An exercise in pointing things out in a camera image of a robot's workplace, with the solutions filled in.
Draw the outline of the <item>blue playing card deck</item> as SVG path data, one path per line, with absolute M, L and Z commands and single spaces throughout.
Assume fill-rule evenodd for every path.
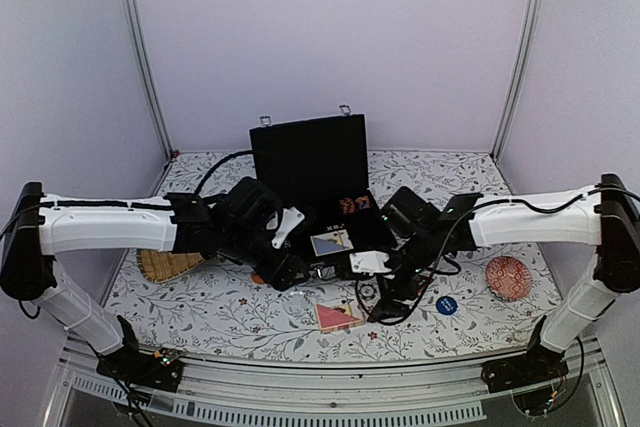
M 346 229 L 312 235 L 310 241 L 316 257 L 347 252 L 354 249 L 354 245 Z

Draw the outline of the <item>black poker set case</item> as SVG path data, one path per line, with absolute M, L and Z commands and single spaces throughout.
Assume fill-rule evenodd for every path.
M 257 179 L 305 220 L 287 237 L 289 252 L 310 270 L 329 269 L 341 280 L 368 279 L 351 271 L 349 255 L 389 253 L 397 241 L 380 218 L 370 190 L 365 116 L 349 114 L 255 127 L 249 131 Z M 372 207 L 343 215 L 339 200 L 368 195 Z M 316 257 L 310 237 L 344 225 L 354 245 L 347 252 Z

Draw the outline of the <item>red playing card deck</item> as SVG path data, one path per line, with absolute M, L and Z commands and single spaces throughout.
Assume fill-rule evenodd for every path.
M 353 300 L 340 300 L 329 304 L 316 303 L 314 310 L 322 334 L 349 330 L 365 323 Z

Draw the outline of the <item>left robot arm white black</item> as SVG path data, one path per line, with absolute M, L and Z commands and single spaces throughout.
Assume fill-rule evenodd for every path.
M 261 182 L 245 177 L 229 192 L 168 193 L 140 200 L 45 194 L 27 183 L 1 232 L 1 289 L 50 313 L 81 336 L 128 381 L 148 373 L 128 321 L 105 311 L 56 260 L 61 252 L 138 249 L 221 256 L 251 267 L 278 291 L 306 281 L 307 263 L 284 248 L 304 215 Z

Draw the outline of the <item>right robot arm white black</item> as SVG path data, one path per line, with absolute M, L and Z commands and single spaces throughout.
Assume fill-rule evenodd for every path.
M 407 187 L 382 207 L 382 220 L 404 243 L 376 272 L 380 299 L 369 315 L 384 325 L 406 320 L 450 253 L 512 243 L 579 243 L 596 251 L 580 280 L 534 329 L 517 374 L 537 383 L 556 356 L 622 294 L 639 288 L 638 196 L 615 174 L 576 190 L 529 196 L 458 194 L 443 209 Z

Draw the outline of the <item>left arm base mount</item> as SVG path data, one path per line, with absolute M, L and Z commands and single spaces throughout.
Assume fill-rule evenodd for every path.
M 144 353 L 125 346 L 108 354 L 98 354 L 98 374 L 155 390 L 176 393 L 181 382 L 184 363 L 180 354 L 171 349 Z

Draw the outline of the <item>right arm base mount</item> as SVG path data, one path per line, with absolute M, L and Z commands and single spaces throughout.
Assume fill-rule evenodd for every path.
M 523 354 L 487 361 L 481 366 L 481 380 L 490 393 L 512 391 L 544 383 L 544 386 L 517 393 L 516 408 L 528 416 L 541 416 L 554 407 L 569 372 L 565 352 L 535 345 Z

